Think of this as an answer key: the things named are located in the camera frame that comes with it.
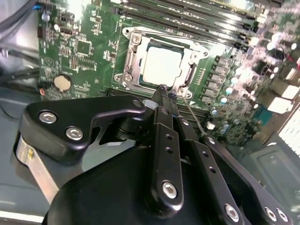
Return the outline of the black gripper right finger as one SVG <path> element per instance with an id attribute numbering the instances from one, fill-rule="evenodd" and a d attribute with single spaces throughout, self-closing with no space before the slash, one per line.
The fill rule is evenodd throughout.
<path id="1" fill-rule="evenodd" d="M 277 200 L 213 136 L 201 132 L 179 115 L 177 96 L 169 92 L 175 125 L 183 148 L 199 170 L 208 190 L 214 225 L 292 225 Z"/>

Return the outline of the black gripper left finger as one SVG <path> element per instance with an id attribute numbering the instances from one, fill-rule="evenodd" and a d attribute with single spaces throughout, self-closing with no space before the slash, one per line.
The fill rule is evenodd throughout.
<path id="1" fill-rule="evenodd" d="M 132 147 L 148 147 L 153 164 L 145 203 L 155 212 L 177 212 L 184 197 L 169 92 L 160 85 L 144 101 L 116 95 L 32 103 L 22 113 L 14 156 L 51 205 L 73 178 Z"/>

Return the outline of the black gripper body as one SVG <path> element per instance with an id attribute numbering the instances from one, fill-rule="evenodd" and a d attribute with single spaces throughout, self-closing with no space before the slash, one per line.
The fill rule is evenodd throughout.
<path id="1" fill-rule="evenodd" d="M 153 153 L 132 147 L 68 181 L 56 194 L 45 225 L 220 225 L 194 168 L 181 164 L 184 204 L 170 218 L 159 218 L 145 197 Z"/>

